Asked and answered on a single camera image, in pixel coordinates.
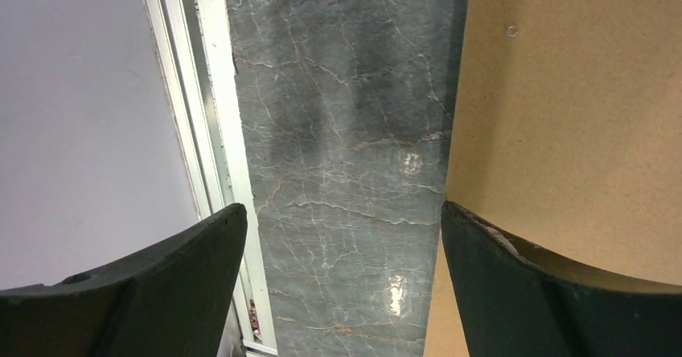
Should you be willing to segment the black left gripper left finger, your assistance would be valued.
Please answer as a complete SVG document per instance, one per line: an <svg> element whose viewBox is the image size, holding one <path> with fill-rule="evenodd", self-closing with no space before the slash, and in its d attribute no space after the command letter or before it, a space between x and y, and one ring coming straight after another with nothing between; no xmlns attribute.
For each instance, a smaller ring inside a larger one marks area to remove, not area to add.
<svg viewBox="0 0 682 357"><path fill-rule="evenodd" d="M234 203L58 284L2 291L2 355L216 355L247 230Z"/></svg>

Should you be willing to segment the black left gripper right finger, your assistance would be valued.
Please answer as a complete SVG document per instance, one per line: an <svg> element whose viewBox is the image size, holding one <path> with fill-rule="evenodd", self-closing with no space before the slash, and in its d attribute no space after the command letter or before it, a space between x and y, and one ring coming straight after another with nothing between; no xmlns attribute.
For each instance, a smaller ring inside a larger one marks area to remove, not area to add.
<svg viewBox="0 0 682 357"><path fill-rule="evenodd" d="M572 260L453 202L441 231L470 355L680 355L678 285Z"/></svg>

